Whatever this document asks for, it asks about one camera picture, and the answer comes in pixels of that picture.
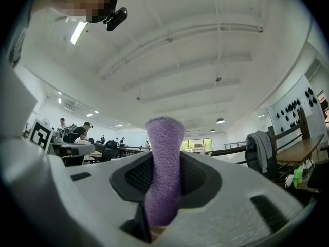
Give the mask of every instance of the person sitting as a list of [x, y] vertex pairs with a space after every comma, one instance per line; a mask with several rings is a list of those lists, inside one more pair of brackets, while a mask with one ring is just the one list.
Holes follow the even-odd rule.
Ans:
[[125, 146], [124, 140], [124, 137], [120, 140], [120, 146]]
[[65, 119], [64, 118], [61, 118], [60, 122], [61, 122], [61, 124], [57, 128], [63, 129], [63, 128], [67, 127], [66, 124], [65, 124]]
[[90, 128], [91, 128], [91, 124], [89, 122], [85, 122], [83, 126], [76, 127], [73, 133], [71, 134], [70, 142], [73, 142], [77, 138], [80, 138], [80, 140], [88, 141], [85, 135]]
[[101, 142], [102, 143], [105, 143], [105, 137], [104, 137], [104, 135], [101, 137]]

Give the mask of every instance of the black mesh grille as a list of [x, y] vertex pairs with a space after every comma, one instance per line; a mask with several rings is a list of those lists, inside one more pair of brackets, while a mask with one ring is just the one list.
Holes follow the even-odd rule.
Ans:
[[146, 194], [153, 178], [153, 158], [144, 161], [137, 167], [128, 171], [125, 175], [126, 181], [142, 194]]
[[206, 180], [205, 172], [187, 160], [180, 159], [181, 194], [187, 195], [202, 187]]

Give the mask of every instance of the wall panel with black objects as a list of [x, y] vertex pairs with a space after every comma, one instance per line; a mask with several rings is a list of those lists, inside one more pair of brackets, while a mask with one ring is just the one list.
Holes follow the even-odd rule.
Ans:
[[[304, 112], [308, 123], [310, 137], [312, 138], [320, 134], [324, 134], [323, 142], [328, 140], [324, 116], [321, 111], [319, 102], [316, 99], [317, 97], [309, 92], [308, 90], [309, 88], [310, 91], [313, 92], [312, 86], [310, 85], [308, 79], [305, 76], [302, 76], [299, 79], [299, 81], [285, 94], [285, 96], [283, 96], [273, 106], [268, 107], [268, 113], [273, 122], [273, 129], [275, 135], [281, 133], [281, 128], [283, 128], [286, 131], [290, 129], [293, 124], [296, 125], [296, 121], [298, 122], [300, 120], [298, 115], [298, 109], [300, 106], [304, 106]], [[280, 118], [277, 118], [278, 111], [281, 112], [281, 109], [283, 107], [286, 113], [284, 114], [284, 116], [280, 116]], [[292, 140], [294, 137], [297, 137], [300, 133], [301, 131], [299, 129], [285, 136], [284, 138], [278, 140], [277, 141], [278, 147]], [[298, 142], [299, 140], [301, 140], [301, 138], [298, 138], [296, 141], [286, 146], [285, 149], [292, 146], [294, 143]]]

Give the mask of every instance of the black camera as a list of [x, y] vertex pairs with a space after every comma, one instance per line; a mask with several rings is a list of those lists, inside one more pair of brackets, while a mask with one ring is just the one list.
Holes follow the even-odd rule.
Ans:
[[106, 25], [107, 31], [113, 31], [128, 17], [128, 10], [125, 7], [114, 11], [112, 15], [108, 16], [103, 23]]

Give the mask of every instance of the white wall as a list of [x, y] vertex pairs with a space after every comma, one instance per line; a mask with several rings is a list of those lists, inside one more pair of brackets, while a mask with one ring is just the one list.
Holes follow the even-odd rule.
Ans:
[[[305, 76], [302, 76], [300, 78], [300, 80], [294, 85], [294, 87], [292, 87], [283, 98], [281, 98], [276, 104], [274, 104], [273, 106], [268, 108], [268, 112], [272, 119], [275, 134], [281, 133], [281, 131], [280, 131], [281, 127], [283, 127], [284, 131], [290, 129], [290, 124], [293, 121], [296, 121], [296, 119], [297, 119], [296, 111], [295, 111], [295, 114], [296, 114], [295, 118], [293, 118], [292, 112], [288, 112], [288, 113], [285, 112], [284, 109], [288, 104], [292, 103], [297, 98], [299, 99], [299, 101], [301, 103], [303, 103], [303, 100], [306, 100], [307, 104], [304, 105], [304, 107], [303, 107], [303, 109], [305, 110], [305, 113], [306, 113], [307, 106], [309, 106], [309, 104], [308, 104], [308, 99], [305, 95], [305, 91], [309, 87], [312, 88], [311, 84], [309, 83], [309, 81], [307, 80], [307, 78]], [[307, 116], [307, 114], [305, 115], [307, 124], [308, 124], [308, 130], [309, 130], [310, 137], [312, 138], [312, 137], [318, 136], [320, 134], [324, 134], [324, 138], [322, 141], [324, 142], [324, 141], [328, 140], [327, 130], [326, 130], [325, 122], [324, 122], [324, 116], [323, 116], [319, 102], [317, 102], [317, 104], [313, 104], [313, 106], [310, 107], [310, 110], [311, 110], [312, 114], [310, 116]], [[281, 145], [287, 143], [292, 138], [297, 136], [299, 133], [300, 133], [300, 130], [297, 130], [297, 131], [294, 131], [293, 133], [279, 139], [277, 141], [277, 145], [281, 146]], [[288, 148], [289, 146], [293, 145], [295, 142], [292, 142], [290, 145], [286, 146], [285, 148]]]
[[125, 144], [128, 146], [145, 147], [147, 139], [146, 130], [137, 129], [127, 129], [118, 131], [119, 140], [123, 137], [125, 139]]
[[320, 67], [319, 70], [311, 77], [309, 82], [312, 85], [315, 95], [318, 95], [321, 91], [323, 91], [325, 97], [329, 99], [329, 72], [327, 72], [324, 67]]
[[260, 118], [258, 118], [258, 114], [256, 112], [249, 115], [243, 115], [242, 113], [241, 115], [241, 120], [226, 130], [228, 143], [245, 141], [248, 134], [256, 131], [267, 131], [267, 129], [261, 125]]
[[40, 81], [40, 79], [25, 67], [18, 65], [15, 68], [15, 73], [19, 80], [37, 100], [37, 104], [34, 106], [33, 111], [27, 120], [27, 123], [32, 125], [35, 119], [38, 118], [40, 110], [47, 99], [47, 93], [45, 91], [44, 84]]
[[42, 120], [47, 118], [50, 121], [50, 126], [56, 129], [60, 125], [60, 119], [62, 117], [65, 119], [65, 124], [67, 126], [72, 124], [82, 126], [85, 122], [90, 122], [93, 125], [93, 128], [89, 130], [87, 136], [88, 138], [93, 138], [94, 141], [100, 140], [102, 135], [105, 135], [106, 141], [110, 141], [112, 139], [115, 140], [116, 137], [119, 138], [119, 133], [117, 130], [101, 126], [95, 123], [91, 118], [79, 117], [74, 112], [70, 112], [62, 108], [62, 106], [50, 98], [47, 98], [44, 102], [37, 119]]

